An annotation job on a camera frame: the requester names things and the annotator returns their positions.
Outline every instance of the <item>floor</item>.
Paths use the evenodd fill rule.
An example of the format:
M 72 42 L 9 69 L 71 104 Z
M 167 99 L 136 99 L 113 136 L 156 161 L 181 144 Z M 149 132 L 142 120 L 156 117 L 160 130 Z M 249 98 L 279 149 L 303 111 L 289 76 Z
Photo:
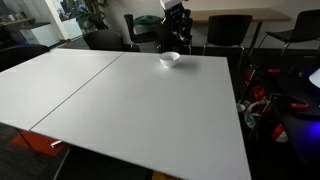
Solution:
M 62 45 L 60 48 L 89 49 L 82 38 Z M 268 54 L 277 54 L 274 50 Z M 192 54 L 200 55 L 202 49 L 193 48 Z M 244 89 L 244 78 L 237 71 L 238 50 L 226 51 L 208 48 L 208 56 L 228 56 L 231 78 L 238 99 Z M 240 118 L 248 162 L 254 180 L 301 180 L 311 179 L 315 169 L 300 164 L 288 143 L 262 143 L 247 140 L 250 129 Z M 28 148 L 11 143 L 17 136 L 15 129 L 0 124 L 0 179 L 1 180 L 37 180 L 53 179 L 66 151 L 57 157 L 36 154 Z M 150 179 L 152 172 L 148 169 L 122 162 L 78 147 L 71 147 L 70 154 L 60 171 L 58 180 L 69 179 L 111 179 L 142 180 Z M 153 180 L 171 180 L 170 176 L 155 172 Z

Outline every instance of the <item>office chair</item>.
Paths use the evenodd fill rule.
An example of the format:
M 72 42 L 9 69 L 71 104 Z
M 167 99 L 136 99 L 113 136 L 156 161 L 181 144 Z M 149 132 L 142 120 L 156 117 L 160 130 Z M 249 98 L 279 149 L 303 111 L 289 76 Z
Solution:
M 189 55 L 191 55 L 191 45 L 192 45 L 192 35 L 191 28 L 192 28 L 193 20 L 189 18 L 187 20 L 187 26 L 183 32 L 183 35 L 188 39 L 187 41 L 182 41 L 179 39 L 175 34 L 172 33 L 170 29 L 166 26 L 159 23 L 157 28 L 155 29 L 157 35 L 157 42 L 160 44 L 157 46 L 157 52 L 159 47 L 162 47 L 162 52 L 164 51 L 164 46 L 172 47 L 173 49 L 179 48 L 182 46 L 188 46 L 189 48 Z
M 131 44 L 131 52 L 133 50 L 133 46 L 139 43 L 151 42 L 156 41 L 156 34 L 155 32 L 147 32 L 142 34 L 135 34 L 133 31 L 133 15 L 132 14 L 125 14 L 124 19 L 126 20 L 128 31 L 130 35 L 130 39 L 133 42 Z
M 283 55 L 291 43 L 316 40 L 320 37 L 320 10 L 302 11 L 299 13 L 296 24 L 292 30 L 281 32 L 266 32 L 258 48 L 260 48 L 267 36 L 276 38 L 285 44 L 280 56 Z
M 83 39 L 92 50 L 124 51 L 122 36 L 114 31 L 94 31 L 86 34 Z
M 47 46 L 37 44 L 13 46 L 0 50 L 0 72 L 49 51 Z
M 244 53 L 244 47 L 241 45 L 252 16 L 250 15 L 218 15 L 210 16 L 208 24 L 207 42 L 203 47 L 204 55 L 206 47 L 209 44 L 216 46 L 234 46 L 241 48 L 241 56 L 238 71 L 240 70 L 241 61 Z

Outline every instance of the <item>bowl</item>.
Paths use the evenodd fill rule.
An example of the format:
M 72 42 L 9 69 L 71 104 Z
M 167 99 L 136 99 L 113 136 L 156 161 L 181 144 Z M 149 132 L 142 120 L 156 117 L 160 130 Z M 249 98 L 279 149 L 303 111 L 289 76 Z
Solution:
M 176 52 L 165 52 L 160 56 L 160 62 L 165 67 L 173 67 L 179 62 L 180 54 Z

